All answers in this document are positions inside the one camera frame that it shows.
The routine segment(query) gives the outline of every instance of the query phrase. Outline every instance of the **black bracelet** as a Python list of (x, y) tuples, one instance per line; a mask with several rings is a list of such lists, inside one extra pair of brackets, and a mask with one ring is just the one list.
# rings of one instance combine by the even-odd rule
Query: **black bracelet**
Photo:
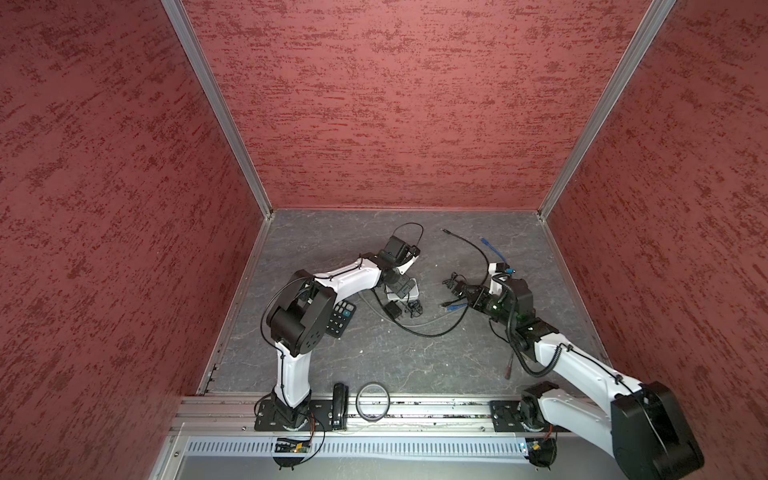
[[(360, 411), (360, 396), (368, 387), (371, 386), (378, 386), (380, 389), (384, 390), (384, 394), (386, 395), (386, 408), (384, 409), (383, 413), (376, 416), (369, 416)], [(386, 417), (386, 413), (389, 411), (389, 404), (389, 392), (387, 392), (387, 390), (384, 388), (384, 385), (378, 382), (368, 382), (363, 385), (362, 388), (357, 392), (357, 397), (355, 398), (355, 410), (357, 410), (357, 415), (360, 415), (360, 418), (366, 420), (367, 422), (378, 422), (379, 420)]]

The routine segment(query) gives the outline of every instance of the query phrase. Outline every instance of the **metal vent grille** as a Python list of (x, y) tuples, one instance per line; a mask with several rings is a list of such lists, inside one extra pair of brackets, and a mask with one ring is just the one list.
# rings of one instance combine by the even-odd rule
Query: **metal vent grille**
[[(258, 439), (199, 436), (191, 437), (186, 455), (269, 457), (276, 437)], [(482, 460), (484, 462), (527, 462), (524, 439), (514, 437), (353, 437), (329, 436), (317, 457), (411, 458), (418, 460)], [(280, 454), (280, 456), (304, 456)]]

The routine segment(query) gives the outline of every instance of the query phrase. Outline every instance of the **robotic arm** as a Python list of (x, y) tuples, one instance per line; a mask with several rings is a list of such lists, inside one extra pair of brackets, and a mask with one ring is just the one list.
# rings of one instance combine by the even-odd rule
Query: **robotic arm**
[[(518, 419), (529, 431), (559, 425), (605, 450), (630, 480), (674, 480), (703, 466), (703, 454), (674, 394), (659, 382), (643, 384), (574, 346), (536, 316), (533, 295), (522, 279), (492, 263), (490, 288), (449, 283), (457, 296), (496, 322), (506, 322), (507, 340), (533, 376), (555, 372), (594, 403), (567, 394), (552, 382), (526, 389)], [(535, 372), (528, 358), (546, 366)]]
[[(376, 255), (312, 275), (305, 270), (276, 295), (266, 322), (277, 350), (273, 403), (283, 423), (298, 429), (309, 411), (312, 350), (326, 332), (336, 305), (381, 283), (404, 298), (413, 283), (405, 273), (419, 248), (392, 236)], [(533, 294), (523, 279), (513, 279), (506, 263), (491, 263), (490, 287), (468, 285), (453, 274), (445, 284), (467, 304), (505, 325), (506, 340), (523, 369), (541, 377), (556, 372), (592, 402), (567, 394), (552, 382), (523, 392), (518, 419), (531, 432), (559, 425), (587, 439), (616, 459), (630, 480), (676, 480), (703, 466), (703, 454), (672, 392), (659, 382), (643, 384), (624, 376), (574, 346), (536, 316)], [(525, 359), (546, 367), (534, 371)]]
[(377, 254), (366, 253), (339, 269), (310, 274), (299, 270), (278, 293), (266, 323), (277, 350), (277, 384), (272, 396), (290, 428), (305, 421), (310, 403), (310, 357), (326, 332), (335, 306), (380, 283), (404, 298), (414, 285), (405, 275), (420, 250), (394, 235)]

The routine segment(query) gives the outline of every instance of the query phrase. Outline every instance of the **power adapter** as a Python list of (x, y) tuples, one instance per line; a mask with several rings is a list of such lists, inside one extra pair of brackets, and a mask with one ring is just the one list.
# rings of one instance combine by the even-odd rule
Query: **power adapter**
[(384, 311), (391, 319), (398, 319), (402, 315), (402, 310), (395, 301), (387, 303), (384, 306)]

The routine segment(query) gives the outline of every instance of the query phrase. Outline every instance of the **calculator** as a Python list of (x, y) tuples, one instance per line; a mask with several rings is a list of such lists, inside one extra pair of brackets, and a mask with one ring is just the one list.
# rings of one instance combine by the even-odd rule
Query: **calculator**
[(357, 310), (357, 307), (354, 303), (347, 302), (346, 300), (338, 302), (333, 307), (331, 320), (329, 320), (326, 327), (326, 333), (335, 339), (341, 338), (344, 329), (352, 319), (352, 315), (355, 314), (355, 310)]

